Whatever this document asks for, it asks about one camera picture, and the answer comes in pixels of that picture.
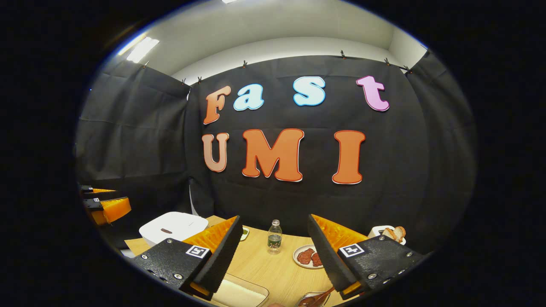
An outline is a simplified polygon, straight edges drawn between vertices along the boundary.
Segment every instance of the white ceiling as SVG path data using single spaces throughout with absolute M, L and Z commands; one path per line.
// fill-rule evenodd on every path
M 342 0 L 199 1 L 153 25 L 159 44 L 141 61 L 172 75 L 220 51 L 283 37 L 329 37 L 389 49 L 394 26 Z

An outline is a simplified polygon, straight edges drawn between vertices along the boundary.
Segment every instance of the small dish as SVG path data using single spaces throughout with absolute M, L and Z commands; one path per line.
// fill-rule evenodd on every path
M 246 227 L 243 227 L 242 228 L 242 236 L 241 236 L 241 240 L 239 241 L 243 241 L 244 239 L 246 239 L 246 237 L 248 237 L 248 233 L 250 232 L 250 229 L 246 228 Z
M 318 267 L 314 267 L 313 266 L 313 261 L 309 262 L 309 264 L 302 264 L 298 261 L 298 255 L 307 250 L 307 249 L 312 249 L 314 252 L 317 252 L 317 249 L 314 247 L 314 244 L 308 244 L 308 245 L 304 245 L 302 247 L 299 247 L 297 248 L 295 251 L 294 251 L 294 255 L 292 256 L 292 258 L 294 259 L 294 262 L 297 263 L 300 267 L 304 267 L 306 269 L 322 269 L 324 268 L 323 265 L 319 265 Z

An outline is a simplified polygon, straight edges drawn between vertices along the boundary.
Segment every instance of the black curtain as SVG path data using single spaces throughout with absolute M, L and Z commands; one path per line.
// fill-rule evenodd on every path
M 436 68 L 443 67 L 437 60 L 428 61 Z M 208 215 L 213 210 L 225 218 L 239 214 L 243 223 L 261 229 L 267 229 L 272 219 L 280 219 L 286 233 L 304 236 L 308 235 L 304 221 L 309 213 L 364 234 L 373 226 L 400 225 L 406 228 L 409 247 L 429 252 L 464 212 L 476 162 L 469 134 L 473 126 L 465 130 L 454 126 L 455 122 L 472 123 L 470 112 L 459 112 L 469 110 L 462 93 L 458 87 L 434 82 L 415 90 L 408 80 L 419 76 L 422 65 L 406 78 L 398 67 L 362 58 L 290 57 L 248 64 L 192 85 L 186 122 L 192 122 L 193 137 L 188 137 L 187 129 L 186 148 L 195 149 L 191 159 L 187 155 L 192 161 L 190 176 L 197 185 L 192 190 L 197 212 Z M 355 81 L 368 75 L 384 85 L 380 95 L 389 101 L 389 110 L 378 112 L 366 104 L 363 89 Z M 294 103 L 293 82 L 301 76 L 324 79 L 324 102 L 313 107 Z M 264 104 L 256 110 L 236 111 L 233 103 L 238 90 L 254 83 L 263 87 Z M 231 87 L 231 94 L 218 111 L 219 119 L 204 125 L 205 97 L 225 86 Z M 428 95 L 428 100 L 423 100 L 423 95 Z M 443 110 L 434 120 L 430 105 Z M 445 132 L 444 127 L 452 129 Z M 285 128 L 305 133 L 299 151 L 303 180 L 243 176 L 246 141 L 242 133 L 261 129 L 272 146 Z M 337 185 L 331 179 L 339 159 L 334 133 L 344 129 L 366 135 L 360 149 L 363 180 L 356 185 Z M 204 163 L 201 136 L 221 132 L 229 133 L 228 162 L 223 172 L 214 173 Z M 454 140 L 466 145 L 454 146 Z M 212 152 L 217 161 L 216 140 Z
M 189 89 L 118 58 L 90 86 L 76 133 L 77 177 L 129 197 L 131 212 L 100 229 L 118 248 L 163 213 L 191 213 L 183 145 Z
M 417 95 L 428 136 L 428 181 L 416 220 L 427 239 L 412 243 L 428 251 L 460 220 L 477 176 L 477 135 L 470 105 L 453 75 L 427 51 L 406 73 Z

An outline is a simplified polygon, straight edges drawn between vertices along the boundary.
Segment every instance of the white box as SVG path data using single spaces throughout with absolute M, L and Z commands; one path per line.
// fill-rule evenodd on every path
M 205 230 L 209 222 L 197 215 L 168 212 L 140 227 L 140 235 L 148 245 L 154 246 L 166 238 L 183 241 Z
M 381 235 L 383 231 L 385 230 L 385 228 L 390 228 L 394 230 L 394 227 L 390 225 L 376 226 L 376 227 L 373 227 L 372 230 L 370 230 L 370 234 L 368 234 L 368 238 L 373 238 L 373 237 L 377 237 L 378 235 Z M 406 245 L 406 238 L 402 238 L 402 242 L 400 244 Z

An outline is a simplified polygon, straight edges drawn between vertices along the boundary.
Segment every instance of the white container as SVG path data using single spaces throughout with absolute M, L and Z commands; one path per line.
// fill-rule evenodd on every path
M 259 307 L 268 296 L 266 288 L 226 273 L 212 300 L 228 307 Z
M 183 241 L 205 230 L 209 222 L 197 215 L 168 212 L 140 227 L 140 235 L 150 247 L 166 238 Z
M 370 230 L 370 234 L 368 234 L 368 238 L 377 237 L 378 235 L 383 234 L 383 231 L 386 228 L 390 228 L 390 229 L 394 230 L 394 227 L 390 226 L 390 225 L 376 226 L 376 227 L 373 227 L 372 230 Z M 402 238 L 402 242 L 400 244 L 406 245 L 406 238 Z

